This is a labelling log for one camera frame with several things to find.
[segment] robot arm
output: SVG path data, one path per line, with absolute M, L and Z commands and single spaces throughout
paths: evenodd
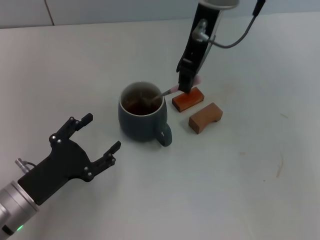
M 101 158 L 91 162 L 86 152 L 69 138 L 93 120 L 91 113 L 82 120 L 69 120 L 49 138 L 50 155 L 34 168 L 29 162 L 17 159 L 15 163 L 25 173 L 16 182 L 0 190 L 0 240 L 5 240 L 21 229 L 43 204 L 71 179 L 90 182 L 116 162 L 113 154 L 121 143 L 116 142 Z
M 179 72 L 179 90 L 189 93 L 195 77 L 202 67 L 212 45 L 223 49 L 229 49 L 240 43 L 259 15 L 266 0 L 258 0 L 252 13 L 253 18 L 243 36 L 231 45 L 221 45 L 215 42 L 215 33 L 219 25 L 222 12 L 235 8 L 239 0 L 200 0 L 188 42 L 184 53 L 176 68 Z

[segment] dark gray mug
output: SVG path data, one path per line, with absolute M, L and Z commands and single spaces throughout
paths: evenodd
M 149 82 L 135 82 L 127 86 L 121 93 L 118 105 L 118 118 L 122 131 L 131 139 L 139 142 L 148 142 L 157 139 L 167 147 L 172 143 L 172 133 L 167 124 L 167 105 L 165 97 L 157 99 L 157 106 L 151 112 L 141 112 L 129 107 L 130 101 L 136 101 L 135 95 L 139 93 L 152 99 L 161 94 L 159 88 Z

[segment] cable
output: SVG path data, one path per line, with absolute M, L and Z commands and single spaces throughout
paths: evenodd
M 36 167 L 37 165 L 35 165 L 34 163 L 32 163 L 32 162 L 29 162 L 29 161 L 23 161 L 23 163 L 24 164 L 29 164 L 29 165 L 31 165 L 32 167 Z
M 251 20 L 251 22 L 249 23 L 249 26 L 246 28 L 244 34 L 234 43 L 230 44 L 230 45 L 221 45 L 220 43 L 217 43 L 215 42 L 215 40 L 211 40 L 209 39 L 208 42 L 219 47 L 219 48 L 222 48 L 222 49 L 230 49 L 230 48 L 233 48 L 234 46 L 238 45 L 248 34 L 252 24 L 254 24 L 254 21 L 256 20 L 257 16 L 254 16 Z

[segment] orange wooden block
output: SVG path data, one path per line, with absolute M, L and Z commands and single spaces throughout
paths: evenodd
M 203 93 L 194 87 L 189 94 L 182 93 L 179 96 L 172 98 L 172 104 L 181 113 L 184 110 L 202 102 L 205 99 Z
M 209 123 L 218 122 L 222 114 L 223 111 L 217 105 L 210 103 L 189 118 L 189 126 L 199 134 Z

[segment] table surface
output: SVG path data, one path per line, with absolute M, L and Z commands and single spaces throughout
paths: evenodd
M 249 21 L 222 18 L 216 40 L 234 42 Z M 318 239 L 319 21 L 260 16 L 237 47 L 213 47 L 204 101 L 179 113 L 166 97 L 169 147 L 128 139 L 118 97 L 136 81 L 177 84 L 192 20 L 0 30 L 1 187 L 22 176 L 16 158 L 50 153 L 70 116 L 94 115 L 72 137 L 91 161 L 122 142 L 115 166 L 68 182 L 11 239 Z M 196 135 L 188 118 L 211 102 L 223 117 Z

